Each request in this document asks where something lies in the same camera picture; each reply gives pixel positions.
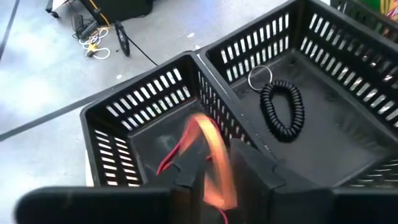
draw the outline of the metal key ring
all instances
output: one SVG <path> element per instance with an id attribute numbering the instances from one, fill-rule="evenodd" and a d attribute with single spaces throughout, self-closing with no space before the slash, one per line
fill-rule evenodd
<path id="1" fill-rule="evenodd" d="M 251 84 L 251 79 L 250 79 L 250 76 L 251 76 L 253 70 L 256 69 L 256 68 L 259 68 L 259 67 L 266 68 L 266 69 L 268 70 L 269 75 L 270 75 L 269 83 L 272 82 L 272 71 L 271 71 L 271 69 L 269 69 L 269 67 L 267 67 L 267 66 L 265 66 L 265 65 L 257 65 L 256 67 L 254 67 L 254 68 L 249 72 L 249 75 L 248 75 L 248 83 L 249 83 L 249 86 L 250 86 L 250 88 L 252 88 L 252 90 L 254 90 L 254 91 L 261 91 L 261 90 L 262 90 L 262 89 L 254 88 L 253 85 Z"/>

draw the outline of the basket slot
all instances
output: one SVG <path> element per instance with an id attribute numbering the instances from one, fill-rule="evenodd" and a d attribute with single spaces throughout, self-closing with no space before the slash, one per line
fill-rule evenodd
<path id="1" fill-rule="evenodd" d="M 101 185 L 142 185 L 137 162 L 125 140 L 96 129 L 90 136 Z"/>
<path id="2" fill-rule="evenodd" d="M 379 119 L 394 127 L 395 117 L 390 121 L 386 118 L 396 107 L 396 62 L 386 60 L 389 57 L 381 49 L 371 49 L 372 45 L 348 32 L 330 24 L 327 15 L 314 14 L 300 50 Z"/>
<path id="3" fill-rule="evenodd" d="M 388 18 L 383 15 L 379 15 L 378 12 L 373 12 L 372 9 L 368 8 L 363 3 L 353 0 L 331 0 L 331 6 L 362 23 L 371 30 L 375 30 L 378 34 L 383 35 L 394 43 L 398 42 L 398 29 L 394 22 L 389 21 Z"/>
<path id="4" fill-rule="evenodd" d="M 143 83 L 133 90 L 125 91 L 117 100 L 109 100 L 105 106 L 106 112 L 120 120 L 121 127 L 126 131 L 141 128 L 192 97 L 175 67 Z"/>
<path id="5" fill-rule="evenodd" d="M 233 83 L 253 67 L 289 49 L 289 32 L 289 12 L 283 10 L 271 16 L 267 23 L 261 21 L 242 31 L 210 54 L 220 58 L 218 70 L 228 83 Z M 238 76 L 232 74 L 234 69 L 240 73 Z"/>
<path id="6" fill-rule="evenodd" d="M 397 188 L 398 187 L 398 157 L 393 156 L 377 164 L 359 177 L 344 184 L 347 187 L 356 188 Z"/>
<path id="7" fill-rule="evenodd" d="M 246 144 L 254 145 L 248 138 L 248 134 L 240 127 L 237 119 L 233 116 L 229 108 L 219 98 L 218 94 L 208 84 L 206 77 L 198 74 L 200 82 L 201 104 L 205 107 L 208 115 L 216 121 L 220 130 L 221 137 L 229 147 L 230 138 L 241 139 Z"/>

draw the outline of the white cord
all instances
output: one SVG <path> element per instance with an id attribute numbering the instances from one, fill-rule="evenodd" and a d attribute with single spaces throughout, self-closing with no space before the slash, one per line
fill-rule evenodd
<path id="1" fill-rule="evenodd" d="M 98 32 L 98 33 L 96 33 L 96 34 L 94 34 L 94 35 L 91 35 L 91 36 L 88 38 L 87 41 L 82 42 L 81 39 L 79 39 L 79 44 L 81 44 L 81 46 L 83 47 L 83 49 L 88 50 L 88 47 L 90 46 L 90 44 L 99 45 L 99 44 L 101 43 L 101 39 L 104 38 L 105 36 L 107 36 L 107 34 L 109 33 L 109 30 L 108 30 L 108 28 L 103 27 L 103 28 L 99 28 L 99 29 L 97 30 L 97 32 Z M 107 58 L 111 55 L 111 51 L 110 51 L 110 49 L 108 49 L 107 47 L 103 47 L 103 48 L 100 48 L 100 49 L 95 49 L 95 50 L 94 50 L 94 53 L 95 53 L 95 52 L 99 52 L 99 51 L 101 51 L 101 50 L 106 50 L 106 51 L 108 51 L 108 53 L 107 53 L 104 57 L 99 57 L 99 56 L 93 54 L 93 57 L 94 57 L 94 58 L 97 58 L 97 59 L 99 59 L 99 60 L 104 60 L 104 59 L 107 59 Z"/>

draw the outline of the black cable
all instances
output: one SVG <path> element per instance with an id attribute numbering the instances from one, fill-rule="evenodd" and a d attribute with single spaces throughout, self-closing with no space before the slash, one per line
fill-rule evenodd
<path id="1" fill-rule="evenodd" d="M 147 57 L 148 58 L 148 60 L 150 60 L 155 66 L 157 66 L 157 64 L 152 60 L 152 59 L 150 59 L 150 57 L 147 55 L 147 54 L 145 54 L 145 52 L 144 51 L 142 51 L 141 50 L 141 48 L 139 48 L 138 46 L 137 46 L 137 44 L 136 43 L 134 43 L 134 41 L 132 41 L 131 39 L 130 39 L 130 37 L 129 36 L 126 36 L 129 40 L 130 40 L 130 42 L 132 43 L 132 44 L 134 44 L 134 46 L 136 46 L 137 47 L 137 49 L 139 50 L 139 51 L 141 51 L 141 53 L 145 56 L 145 57 Z"/>
<path id="2" fill-rule="evenodd" d="M 287 95 L 292 117 L 289 127 L 279 120 L 272 104 L 272 97 L 277 91 Z M 275 138 L 281 142 L 292 142 L 297 139 L 304 126 L 305 113 L 302 97 L 296 86 L 283 80 L 275 80 L 270 84 L 266 84 L 261 90 L 260 107 L 268 129 Z"/>
<path id="3" fill-rule="evenodd" d="M 117 35 L 118 35 L 120 47 L 122 48 L 122 51 L 124 52 L 125 55 L 126 55 L 125 50 L 127 50 L 127 49 L 125 49 L 125 45 L 128 47 L 128 52 L 129 52 L 128 55 L 130 55 L 130 47 L 129 47 L 129 45 L 128 45 L 128 42 L 126 41 L 127 44 L 124 42 L 124 39 L 128 39 L 134 46 L 136 46 L 136 48 L 137 48 L 146 58 L 148 58 L 148 60 L 150 60 L 150 62 L 152 62 L 155 66 L 157 66 L 157 64 L 156 64 L 147 54 L 145 54 L 145 52 L 144 52 L 143 50 L 141 50 L 141 48 L 138 47 L 138 45 L 137 45 L 136 43 L 134 43 L 134 41 L 132 41 L 132 40 L 130 39 L 130 37 L 126 34 L 126 31 L 124 31 L 124 27 L 122 26 L 122 24 L 121 24 L 119 21 L 116 21 L 116 22 L 114 23 L 114 27 L 115 27 L 116 33 L 117 33 Z"/>

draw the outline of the black plastic basket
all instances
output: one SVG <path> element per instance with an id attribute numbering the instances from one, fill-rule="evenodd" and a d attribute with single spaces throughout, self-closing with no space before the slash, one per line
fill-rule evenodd
<path id="1" fill-rule="evenodd" d="M 379 35 L 398 43 L 398 25 L 358 0 L 331 0 L 330 6 L 362 23 Z"/>
<path id="2" fill-rule="evenodd" d="M 398 186 L 398 48 L 320 1 L 288 1 L 204 48 L 200 57 L 286 167 L 322 187 Z M 296 85 L 305 124 L 287 144 L 269 132 L 249 72 L 267 65 Z M 262 88 L 268 71 L 253 72 Z M 289 105 L 275 96 L 278 117 Z"/>
<path id="3" fill-rule="evenodd" d="M 138 187 L 155 176 L 162 159 L 181 138 L 187 118 L 212 117 L 227 146 L 239 138 L 264 147 L 193 52 L 185 52 L 118 87 L 81 112 L 95 186 Z"/>

